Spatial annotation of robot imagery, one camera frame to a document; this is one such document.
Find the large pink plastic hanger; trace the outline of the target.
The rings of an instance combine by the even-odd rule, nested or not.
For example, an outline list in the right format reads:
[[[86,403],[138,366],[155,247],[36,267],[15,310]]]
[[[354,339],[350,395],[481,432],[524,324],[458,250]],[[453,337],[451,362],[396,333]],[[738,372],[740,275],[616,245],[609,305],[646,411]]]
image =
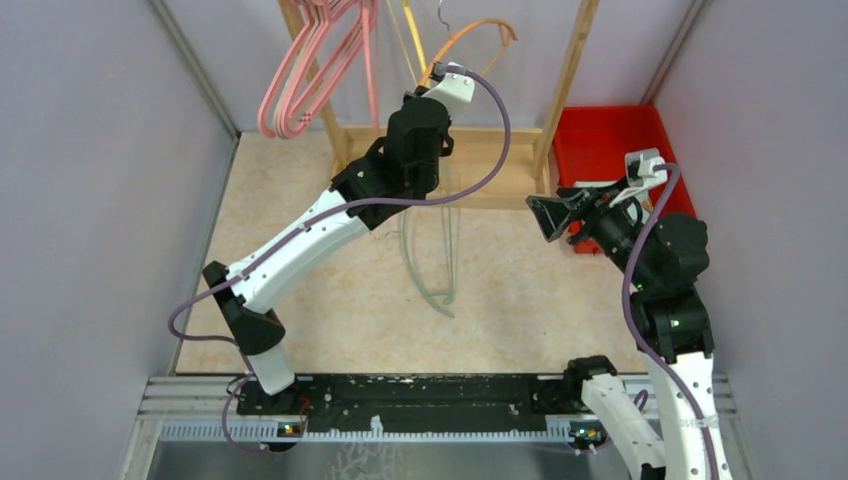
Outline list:
[[[260,105],[257,120],[267,137],[295,139],[320,114],[327,101],[323,74],[310,68],[328,35],[327,1],[286,1],[303,25],[284,55]]]

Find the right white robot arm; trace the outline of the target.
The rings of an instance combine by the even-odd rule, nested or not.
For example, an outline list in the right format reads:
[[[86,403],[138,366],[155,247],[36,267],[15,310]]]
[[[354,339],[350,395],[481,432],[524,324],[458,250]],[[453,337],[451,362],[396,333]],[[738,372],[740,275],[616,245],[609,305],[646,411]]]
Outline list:
[[[594,413],[634,479],[729,479],[714,399],[714,339],[695,280],[709,265],[707,225],[687,213],[650,215],[609,188],[562,188],[526,204],[546,241],[595,243],[623,275],[622,310],[646,361],[660,433],[626,397],[603,355],[574,359],[563,398]]]

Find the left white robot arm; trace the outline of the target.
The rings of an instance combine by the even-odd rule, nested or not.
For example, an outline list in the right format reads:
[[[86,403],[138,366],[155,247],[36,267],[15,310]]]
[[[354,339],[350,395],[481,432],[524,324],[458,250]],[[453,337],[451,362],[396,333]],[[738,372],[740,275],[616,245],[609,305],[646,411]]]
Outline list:
[[[449,128],[465,101],[435,90],[409,94],[384,136],[331,181],[310,208],[272,240],[238,262],[203,271],[215,302],[277,414],[300,399],[283,345],[278,300],[306,273],[347,243],[423,201],[439,185],[439,161],[451,154]]]

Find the pale green cloth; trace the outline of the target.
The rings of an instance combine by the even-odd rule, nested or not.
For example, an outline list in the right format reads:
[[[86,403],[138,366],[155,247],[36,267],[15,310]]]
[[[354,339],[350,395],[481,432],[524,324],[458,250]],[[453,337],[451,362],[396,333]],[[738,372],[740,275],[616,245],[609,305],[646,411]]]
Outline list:
[[[573,184],[574,188],[594,188],[603,189],[615,186],[617,181],[576,181]]]

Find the red plastic bin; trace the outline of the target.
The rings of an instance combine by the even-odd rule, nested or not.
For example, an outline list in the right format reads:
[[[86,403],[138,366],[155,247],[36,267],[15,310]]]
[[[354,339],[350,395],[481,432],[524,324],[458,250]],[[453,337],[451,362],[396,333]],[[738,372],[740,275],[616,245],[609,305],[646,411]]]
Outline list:
[[[625,155],[658,148],[665,162],[677,162],[660,114],[649,105],[567,107],[555,132],[560,187],[576,181],[618,181]]]

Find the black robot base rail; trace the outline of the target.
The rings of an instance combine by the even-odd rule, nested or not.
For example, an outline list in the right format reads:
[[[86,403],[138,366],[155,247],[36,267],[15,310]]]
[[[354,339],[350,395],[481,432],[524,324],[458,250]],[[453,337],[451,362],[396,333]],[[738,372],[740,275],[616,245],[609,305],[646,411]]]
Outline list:
[[[599,420],[559,374],[307,374],[269,396],[223,375],[152,377],[138,414],[165,441],[297,444],[601,443]]]

